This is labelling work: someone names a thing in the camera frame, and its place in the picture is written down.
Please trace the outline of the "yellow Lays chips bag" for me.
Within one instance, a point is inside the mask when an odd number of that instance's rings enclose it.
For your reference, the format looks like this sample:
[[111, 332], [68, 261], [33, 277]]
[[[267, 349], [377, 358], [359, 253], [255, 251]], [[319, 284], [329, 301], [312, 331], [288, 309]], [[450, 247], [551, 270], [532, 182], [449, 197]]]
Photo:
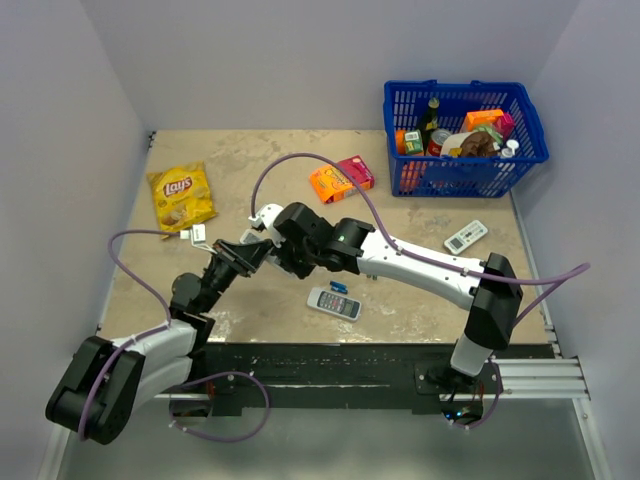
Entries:
[[174, 166], [161, 172], [149, 172], [159, 229], [165, 236], [179, 233], [217, 215], [203, 161]]

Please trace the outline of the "orange pink box in basket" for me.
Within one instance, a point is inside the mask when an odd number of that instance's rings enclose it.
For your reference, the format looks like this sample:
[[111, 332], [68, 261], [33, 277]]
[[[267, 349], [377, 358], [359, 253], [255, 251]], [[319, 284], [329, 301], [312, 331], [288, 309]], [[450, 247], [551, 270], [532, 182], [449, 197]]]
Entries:
[[501, 109], [470, 111], [466, 114], [461, 133], [485, 131], [498, 142], [507, 140], [515, 129], [515, 121]]

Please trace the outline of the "small white remote control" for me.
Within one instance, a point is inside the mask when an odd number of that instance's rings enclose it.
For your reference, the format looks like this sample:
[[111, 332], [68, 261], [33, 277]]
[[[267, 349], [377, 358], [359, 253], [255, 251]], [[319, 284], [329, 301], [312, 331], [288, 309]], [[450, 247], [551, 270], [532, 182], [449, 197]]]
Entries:
[[460, 255], [488, 234], [488, 228], [479, 220], [473, 220], [444, 241], [451, 255]]

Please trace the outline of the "orange pink sponge box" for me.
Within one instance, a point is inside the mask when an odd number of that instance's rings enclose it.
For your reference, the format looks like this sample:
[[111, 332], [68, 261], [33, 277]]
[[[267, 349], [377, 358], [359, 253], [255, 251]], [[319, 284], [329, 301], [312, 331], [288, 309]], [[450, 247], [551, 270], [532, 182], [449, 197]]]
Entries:
[[359, 155], [343, 159], [338, 165], [339, 168], [324, 165], [309, 176], [310, 184], [323, 204], [344, 200], [358, 192], [345, 173], [356, 180], [363, 190], [374, 187], [374, 174]]

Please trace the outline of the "grey-faced remote control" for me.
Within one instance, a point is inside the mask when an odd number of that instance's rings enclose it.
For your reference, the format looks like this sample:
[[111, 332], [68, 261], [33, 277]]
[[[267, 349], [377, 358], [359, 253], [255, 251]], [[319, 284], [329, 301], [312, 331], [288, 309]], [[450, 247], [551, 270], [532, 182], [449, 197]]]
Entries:
[[306, 305], [311, 309], [349, 322], [356, 322], [362, 311], [362, 304], [359, 301], [321, 287], [311, 289]]

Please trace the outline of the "blue plastic basket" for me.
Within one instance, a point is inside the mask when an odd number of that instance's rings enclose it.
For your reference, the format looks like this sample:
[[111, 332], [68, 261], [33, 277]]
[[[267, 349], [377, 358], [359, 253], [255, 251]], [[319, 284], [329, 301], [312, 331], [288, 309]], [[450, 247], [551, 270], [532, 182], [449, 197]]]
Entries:
[[[396, 132], [412, 130], [437, 98], [438, 126], [459, 132], [471, 111], [500, 108], [511, 115], [510, 137], [519, 143], [512, 159], [406, 156], [398, 153]], [[397, 197], [499, 198], [532, 168], [549, 159], [537, 110], [518, 82], [442, 83], [437, 80], [398, 81], [384, 85], [383, 119], [391, 192]]]

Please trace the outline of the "brown snack packet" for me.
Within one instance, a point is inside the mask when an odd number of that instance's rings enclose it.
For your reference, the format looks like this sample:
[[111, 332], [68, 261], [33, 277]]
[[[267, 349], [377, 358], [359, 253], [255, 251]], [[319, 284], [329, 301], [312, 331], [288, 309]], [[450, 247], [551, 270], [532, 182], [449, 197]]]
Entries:
[[441, 157], [491, 158], [500, 153], [500, 145], [486, 131], [475, 130], [450, 135], [441, 147]]

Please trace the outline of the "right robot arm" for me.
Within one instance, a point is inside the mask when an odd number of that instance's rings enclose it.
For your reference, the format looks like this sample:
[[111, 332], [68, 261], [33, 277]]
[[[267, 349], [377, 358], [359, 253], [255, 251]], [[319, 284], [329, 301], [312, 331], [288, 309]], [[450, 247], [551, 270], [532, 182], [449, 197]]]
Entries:
[[448, 300], [467, 311], [464, 331], [445, 369], [448, 386], [469, 392], [485, 362], [507, 348], [523, 293], [508, 259], [440, 254], [396, 240], [363, 221], [330, 224], [308, 206], [264, 206], [257, 215], [274, 241], [277, 265], [304, 279], [316, 267], [331, 272], [383, 277]]

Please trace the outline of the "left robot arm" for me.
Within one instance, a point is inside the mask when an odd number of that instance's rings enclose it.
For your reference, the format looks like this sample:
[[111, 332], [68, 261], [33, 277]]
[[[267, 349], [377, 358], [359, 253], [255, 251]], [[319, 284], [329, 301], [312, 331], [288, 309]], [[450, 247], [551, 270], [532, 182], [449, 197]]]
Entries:
[[46, 419], [106, 445], [155, 395], [174, 386], [200, 390], [207, 368], [195, 357], [215, 324], [210, 310], [237, 277], [255, 273], [273, 247], [270, 240], [218, 240], [202, 274], [184, 273], [173, 281], [168, 317], [160, 325], [116, 340], [85, 339], [46, 404]]

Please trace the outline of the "black table front rail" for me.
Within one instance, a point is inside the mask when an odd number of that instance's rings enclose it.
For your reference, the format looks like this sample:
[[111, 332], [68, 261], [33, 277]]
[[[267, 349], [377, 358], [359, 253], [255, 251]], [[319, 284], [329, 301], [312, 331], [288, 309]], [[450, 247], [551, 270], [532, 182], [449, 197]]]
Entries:
[[493, 360], [469, 378], [449, 371], [450, 345], [206, 343], [187, 383], [165, 391], [207, 394], [217, 416], [245, 408], [443, 412], [471, 422], [480, 394], [503, 393]]

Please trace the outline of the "white bottle cap item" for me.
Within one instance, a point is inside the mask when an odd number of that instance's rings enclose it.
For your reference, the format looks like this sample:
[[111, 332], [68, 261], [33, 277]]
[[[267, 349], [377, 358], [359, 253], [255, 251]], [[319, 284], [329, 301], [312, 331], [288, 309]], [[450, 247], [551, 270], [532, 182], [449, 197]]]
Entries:
[[500, 157], [505, 159], [514, 158], [519, 149], [519, 142], [515, 139], [509, 139], [505, 142], [500, 152]]

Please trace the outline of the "white long remote control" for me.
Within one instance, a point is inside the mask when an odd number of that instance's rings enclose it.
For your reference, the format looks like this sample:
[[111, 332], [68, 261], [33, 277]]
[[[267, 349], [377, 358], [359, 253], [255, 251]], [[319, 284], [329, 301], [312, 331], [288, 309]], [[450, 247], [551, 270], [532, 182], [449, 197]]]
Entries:
[[284, 274], [289, 274], [289, 271], [285, 269], [281, 259], [279, 258], [279, 254], [282, 252], [284, 243], [285, 240], [282, 237], [277, 237], [276, 239], [262, 238], [259, 237], [252, 229], [245, 230], [240, 237], [241, 245], [258, 247], [258, 259], [252, 260], [256, 269], [261, 268], [264, 264], [269, 264]]

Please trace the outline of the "aluminium frame rail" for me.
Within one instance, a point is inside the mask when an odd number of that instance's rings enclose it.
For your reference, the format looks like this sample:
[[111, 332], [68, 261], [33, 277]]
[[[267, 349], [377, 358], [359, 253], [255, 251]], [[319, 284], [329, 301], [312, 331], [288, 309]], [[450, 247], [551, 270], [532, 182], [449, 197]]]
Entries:
[[546, 347], [552, 358], [534, 356], [533, 353], [509, 358], [498, 358], [494, 364], [502, 377], [501, 397], [513, 400], [588, 400], [589, 389], [577, 357], [565, 358], [555, 328], [545, 325]]

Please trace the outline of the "dark glass bottle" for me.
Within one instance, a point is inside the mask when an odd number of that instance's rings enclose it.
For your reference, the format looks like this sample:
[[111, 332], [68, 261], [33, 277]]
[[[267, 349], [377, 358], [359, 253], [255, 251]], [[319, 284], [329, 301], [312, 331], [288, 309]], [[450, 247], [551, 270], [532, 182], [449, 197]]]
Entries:
[[416, 128], [420, 131], [423, 143], [423, 149], [426, 149], [432, 133], [438, 128], [438, 110], [440, 100], [436, 97], [429, 99], [427, 109], [420, 117]]

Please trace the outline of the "green yellow carton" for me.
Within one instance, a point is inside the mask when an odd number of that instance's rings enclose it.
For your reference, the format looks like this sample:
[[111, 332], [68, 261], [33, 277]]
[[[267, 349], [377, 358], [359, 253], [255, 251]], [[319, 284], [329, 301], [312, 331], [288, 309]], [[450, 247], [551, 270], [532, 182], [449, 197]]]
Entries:
[[408, 130], [403, 135], [404, 152], [408, 156], [423, 155], [424, 144], [420, 130]]

